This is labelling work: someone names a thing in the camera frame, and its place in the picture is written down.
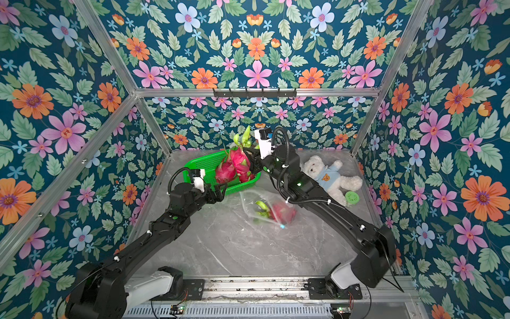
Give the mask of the pink dragon fruit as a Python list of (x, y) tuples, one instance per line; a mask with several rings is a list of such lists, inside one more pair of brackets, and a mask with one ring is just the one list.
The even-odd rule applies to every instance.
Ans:
[(254, 178), (254, 174), (250, 170), (250, 160), (245, 152), (252, 146), (250, 126), (241, 135), (236, 134), (233, 143), (235, 147), (231, 149), (229, 156), (236, 170), (236, 175), (240, 183), (249, 182)]
[(281, 225), (288, 225), (293, 222), (297, 211), (294, 207), (289, 206), (285, 202), (274, 202), (272, 205), (263, 201), (257, 201), (257, 214), (260, 217), (275, 221)]
[(231, 151), (225, 152), (225, 157), (215, 170), (215, 179), (218, 184), (230, 183), (237, 177), (236, 168), (232, 161)]

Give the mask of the green plastic basket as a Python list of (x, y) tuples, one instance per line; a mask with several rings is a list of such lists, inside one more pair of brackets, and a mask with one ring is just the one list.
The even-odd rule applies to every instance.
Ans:
[[(216, 153), (212, 153), (209, 155), (201, 156), (199, 158), (195, 158), (185, 164), (185, 167), (188, 167), (190, 170), (204, 170), (205, 176), (203, 177), (205, 184), (210, 184), (211, 186), (216, 186), (216, 169), (223, 162), (224, 159), (227, 158), (225, 151), (220, 151)], [(232, 195), (244, 190), (247, 190), (253, 186), (255, 186), (256, 182), (261, 178), (261, 173), (257, 173), (254, 175), (254, 178), (241, 183), (239, 178), (235, 178), (231, 182), (228, 183), (226, 196)]]

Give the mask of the clear zip-top bag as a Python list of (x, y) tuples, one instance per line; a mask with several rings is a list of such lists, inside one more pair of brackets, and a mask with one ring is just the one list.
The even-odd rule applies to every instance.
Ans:
[(240, 192), (240, 200), (245, 214), (255, 223), (268, 223), (285, 229), (293, 223), (297, 209), (278, 194), (249, 189)]

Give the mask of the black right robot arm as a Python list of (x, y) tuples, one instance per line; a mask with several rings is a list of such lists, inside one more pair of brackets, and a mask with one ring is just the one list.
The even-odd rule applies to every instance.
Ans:
[(361, 283), (375, 288), (383, 280), (396, 261), (395, 238), (388, 227), (376, 227), (348, 209), (344, 191), (360, 190), (363, 180), (359, 176), (341, 175), (339, 160), (327, 166), (319, 156), (312, 156), (302, 163), (295, 150), (285, 146), (267, 156), (255, 149), (245, 153), (253, 172), (265, 171), (274, 178), (284, 201), (316, 214), (356, 252), (330, 273), (336, 287), (346, 289)]

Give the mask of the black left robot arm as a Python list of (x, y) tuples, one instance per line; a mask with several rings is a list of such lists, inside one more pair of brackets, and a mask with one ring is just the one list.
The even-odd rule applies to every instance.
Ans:
[(169, 193), (169, 206), (148, 230), (110, 259), (88, 263), (76, 275), (65, 309), (67, 318), (121, 318), (127, 310), (158, 296), (185, 296), (183, 273), (160, 267), (142, 279), (134, 274), (190, 225), (191, 215), (207, 204), (221, 202), (225, 183), (196, 188), (180, 183)]

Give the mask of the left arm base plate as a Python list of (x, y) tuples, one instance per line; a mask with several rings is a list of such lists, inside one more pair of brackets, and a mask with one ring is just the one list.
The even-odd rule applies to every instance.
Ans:
[(158, 296), (156, 300), (175, 302), (198, 301), (202, 300), (204, 291), (204, 279), (183, 279), (182, 283), (179, 283), (176, 287), (171, 288), (168, 293)]

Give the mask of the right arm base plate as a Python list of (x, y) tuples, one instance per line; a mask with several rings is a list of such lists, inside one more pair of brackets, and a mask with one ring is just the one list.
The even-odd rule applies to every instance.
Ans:
[(332, 280), (326, 278), (309, 278), (304, 284), (312, 300), (361, 300), (363, 294), (358, 284), (346, 289), (337, 287)]

